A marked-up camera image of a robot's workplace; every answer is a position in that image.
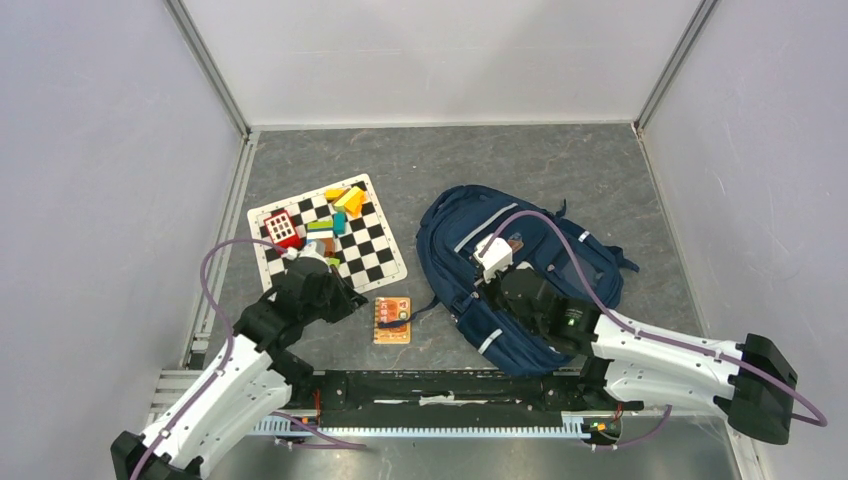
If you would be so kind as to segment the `navy blue student backpack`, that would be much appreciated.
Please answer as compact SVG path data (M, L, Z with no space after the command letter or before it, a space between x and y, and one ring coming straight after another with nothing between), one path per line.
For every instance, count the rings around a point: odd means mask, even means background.
M466 341L502 372L539 376L590 356L600 309L621 300L622 248L527 201L482 185L444 191L427 209L416 251L434 293L413 318L444 306Z

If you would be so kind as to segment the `orange spiral notebook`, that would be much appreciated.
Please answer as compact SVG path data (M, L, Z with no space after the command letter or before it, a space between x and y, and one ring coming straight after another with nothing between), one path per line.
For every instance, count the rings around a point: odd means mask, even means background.
M411 341L411 301L408 297L376 297L374 301L373 343L406 345Z

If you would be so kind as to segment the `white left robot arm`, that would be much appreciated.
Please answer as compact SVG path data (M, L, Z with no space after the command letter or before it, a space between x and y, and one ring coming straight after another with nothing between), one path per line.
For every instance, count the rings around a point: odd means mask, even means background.
M325 261L294 260L243 310L214 363L165 414L113 441L116 478L207 478L263 418L312 399L313 368L288 350L305 327L339 322L367 302Z

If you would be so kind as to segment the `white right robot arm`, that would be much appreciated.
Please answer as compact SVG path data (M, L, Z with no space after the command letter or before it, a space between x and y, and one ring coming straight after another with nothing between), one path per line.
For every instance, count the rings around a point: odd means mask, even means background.
M487 274L479 286L487 304L543 352L585 357L577 382L585 405L705 410L753 439L788 443L798 374L771 339L750 333L736 343L651 329L562 294L532 269Z

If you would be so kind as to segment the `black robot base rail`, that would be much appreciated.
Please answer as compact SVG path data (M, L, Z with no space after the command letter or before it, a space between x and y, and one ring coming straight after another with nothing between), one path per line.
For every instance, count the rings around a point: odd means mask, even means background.
M584 385L575 372L326 370L296 386L272 417L324 428L556 427L563 414L643 408L641 401L618 401Z

